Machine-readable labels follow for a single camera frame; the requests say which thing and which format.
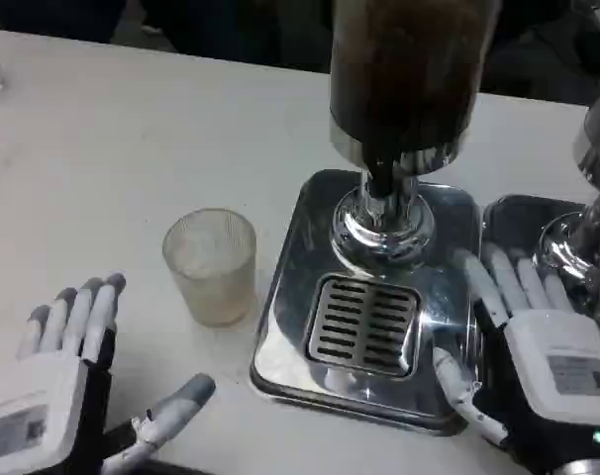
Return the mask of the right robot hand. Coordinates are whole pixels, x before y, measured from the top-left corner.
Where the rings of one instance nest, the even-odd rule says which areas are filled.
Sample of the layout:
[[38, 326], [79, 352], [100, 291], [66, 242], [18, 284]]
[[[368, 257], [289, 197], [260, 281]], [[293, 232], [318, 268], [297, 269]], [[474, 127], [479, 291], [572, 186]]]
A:
[[558, 277], [500, 249], [487, 263], [452, 253], [484, 336], [485, 381], [448, 334], [434, 336], [437, 379], [479, 435], [532, 474], [600, 474], [600, 327], [575, 312]]

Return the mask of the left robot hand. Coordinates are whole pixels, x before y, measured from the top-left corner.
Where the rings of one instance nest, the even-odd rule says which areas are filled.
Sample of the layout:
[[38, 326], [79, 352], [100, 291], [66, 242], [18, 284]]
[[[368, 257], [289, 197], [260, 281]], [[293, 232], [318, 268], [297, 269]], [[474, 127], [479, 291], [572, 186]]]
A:
[[130, 474], [210, 401], [197, 373], [174, 393], [106, 429], [121, 273], [67, 287], [27, 319], [0, 374], [0, 474]]

